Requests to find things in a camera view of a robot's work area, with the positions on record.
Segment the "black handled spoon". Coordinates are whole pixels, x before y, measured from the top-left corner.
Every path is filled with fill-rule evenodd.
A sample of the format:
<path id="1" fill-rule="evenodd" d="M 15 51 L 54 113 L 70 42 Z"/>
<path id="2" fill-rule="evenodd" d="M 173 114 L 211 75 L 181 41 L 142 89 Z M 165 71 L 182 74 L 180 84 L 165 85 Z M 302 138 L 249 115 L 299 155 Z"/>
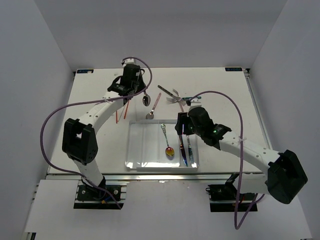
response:
<path id="1" fill-rule="evenodd" d="M 143 92 L 142 103 L 144 106 L 148 107 L 151 104 L 151 97 L 146 91 Z"/>

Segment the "rainbow iridescent knife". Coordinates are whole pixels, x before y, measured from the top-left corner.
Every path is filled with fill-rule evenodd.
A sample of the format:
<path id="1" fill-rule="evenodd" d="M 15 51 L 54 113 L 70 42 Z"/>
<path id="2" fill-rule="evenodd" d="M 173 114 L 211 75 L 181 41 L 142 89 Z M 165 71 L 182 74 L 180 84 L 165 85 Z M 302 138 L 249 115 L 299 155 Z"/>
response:
<path id="1" fill-rule="evenodd" d="M 179 142 L 180 142 L 180 152 L 181 152 L 181 156 L 182 156 L 184 165 L 186 167 L 188 167 L 187 155 L 186 155 L 186 151 L 185 151 L 185 148 L 184 148 L 182 135 L 178 135 L 178 139 L 179 139 Z"/>

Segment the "pink handled spoon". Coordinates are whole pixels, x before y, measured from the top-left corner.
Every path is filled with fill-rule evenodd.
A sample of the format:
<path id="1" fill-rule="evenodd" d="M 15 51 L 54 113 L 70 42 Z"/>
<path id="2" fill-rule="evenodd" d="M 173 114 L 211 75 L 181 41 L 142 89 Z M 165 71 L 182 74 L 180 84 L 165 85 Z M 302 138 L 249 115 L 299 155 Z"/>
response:
<path id="1" fill-rule="evenodd" d="M 160 92 L 158 94 L 158 96 L 157 96 L 152 108 L 151 108 L 151 111 L 145 116 L 146 120 L 152 120 L 154 118 L 154 112 L 155 112 L 155 109 L 156 109 L 156 107 L 157 107 L 157 105 L 159 103 L 159 100 L 160 100 L 161 96 L 162 96 L 162 93 Z"/>

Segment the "rainbow iridescent spoon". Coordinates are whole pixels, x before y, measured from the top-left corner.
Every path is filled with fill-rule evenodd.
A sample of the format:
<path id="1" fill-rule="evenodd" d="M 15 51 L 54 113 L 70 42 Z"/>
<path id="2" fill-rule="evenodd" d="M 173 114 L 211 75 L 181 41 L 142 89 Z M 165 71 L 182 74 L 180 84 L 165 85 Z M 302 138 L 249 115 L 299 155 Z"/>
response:
<path id="1" fill-rule="evenodd" d="M 165 138 L 165 142 L 166 142 L 166 149 L 165 149 L 165 154 L 167 155 L 168 158 L 173 158 L 175 156 L 175 151 L 174 149 L 169 145 L 168 142 L 168 137 L 167 137 L 167 131 L 166 131 L 166 125 L 164 123 L 162 123 L 160 125 L 164 138 Z"/>

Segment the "ornate silver knife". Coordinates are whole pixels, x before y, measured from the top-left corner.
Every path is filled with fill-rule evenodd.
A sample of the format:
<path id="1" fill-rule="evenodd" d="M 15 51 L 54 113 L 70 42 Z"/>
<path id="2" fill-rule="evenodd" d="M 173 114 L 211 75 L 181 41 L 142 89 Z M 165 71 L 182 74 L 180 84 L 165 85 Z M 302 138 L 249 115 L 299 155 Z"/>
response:
<path id="1" fill-rule="evenodd" d="M 192 150 L 192 146 L 191 146 L 190 136 L 186 135 L 186 139 L 187 139 L 189 161 L 190 161 L 191 167 L 193 167 L 195 161 L 194 161 L 194 155 L 193 155 L 193 150 Z"/>

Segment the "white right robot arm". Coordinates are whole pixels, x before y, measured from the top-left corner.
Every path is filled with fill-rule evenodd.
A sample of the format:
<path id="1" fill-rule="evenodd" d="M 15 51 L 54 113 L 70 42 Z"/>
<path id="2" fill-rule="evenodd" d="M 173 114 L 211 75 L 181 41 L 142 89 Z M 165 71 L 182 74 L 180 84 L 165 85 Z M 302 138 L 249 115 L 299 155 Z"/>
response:
<path id="1" fill-rule="evenodd" d="M 243 140 L 229 127 L 214 123 L 201 106 L 180 112 L 175 130 L 178 135 L 195 134 L 208 146 L 243 158 L 261 171 L 260 174 L 233 173 L 229 177 L 222 191 L 233 200 L 247 193 L 267 194 L 280 203 L 289 204 L 308 182 L 294 152 L 278 152 Z"/>

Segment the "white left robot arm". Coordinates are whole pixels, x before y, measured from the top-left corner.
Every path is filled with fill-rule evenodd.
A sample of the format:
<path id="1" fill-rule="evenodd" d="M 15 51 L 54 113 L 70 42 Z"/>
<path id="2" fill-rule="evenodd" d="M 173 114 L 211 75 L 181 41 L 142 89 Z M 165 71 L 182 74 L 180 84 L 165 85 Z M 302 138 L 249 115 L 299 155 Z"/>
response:
<path id="1" fill-rule="evenodd" d="M 95 104 L 87 113 L 77 119 L 69 118 L 64 123 L 62 151 L 76 164 L 83 175 L 88 193 L 99 200 L 105 196 L 105 178 L 100 172 L 96 156 L 98 142 L 96 135 L 103 124 L 130 99 L 128 96 L 146 87 L 139 65 L 128 63 L 122 75 L 116 77 L 107 88 L 103 102 Z"/>

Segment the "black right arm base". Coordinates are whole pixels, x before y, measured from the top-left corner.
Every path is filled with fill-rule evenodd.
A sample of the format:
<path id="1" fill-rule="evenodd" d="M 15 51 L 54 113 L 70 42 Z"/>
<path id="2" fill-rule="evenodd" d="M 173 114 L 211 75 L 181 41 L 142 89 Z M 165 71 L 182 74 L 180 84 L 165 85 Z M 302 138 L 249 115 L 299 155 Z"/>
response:
<path id="1" fill-rule="evenodd" d="M 205 188 L 209 195 L 209 205 L 212 213 L 231 213 L 235 211 L 237 189 L 233 183 L 238 176 L 238 173 L 233 173 L 225 183 L 210 184 Z M 245 212 L 254 196 L 254 193 L 241 193 L 239 195 L 238 212 Z"/>

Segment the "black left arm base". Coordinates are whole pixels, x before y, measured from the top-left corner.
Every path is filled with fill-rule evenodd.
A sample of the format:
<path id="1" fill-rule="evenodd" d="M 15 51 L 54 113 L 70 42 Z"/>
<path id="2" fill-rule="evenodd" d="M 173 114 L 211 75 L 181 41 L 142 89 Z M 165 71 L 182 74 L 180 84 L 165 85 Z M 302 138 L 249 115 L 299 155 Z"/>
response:
<path id="1" fill-rule="evenodd" d="M 99 186 L 109 193 L 85 184 L 77 183 L 73 208 L 78 210 L 120 210 L 126 199 L 127 184 L 120 181 L 106 181 Z"/>

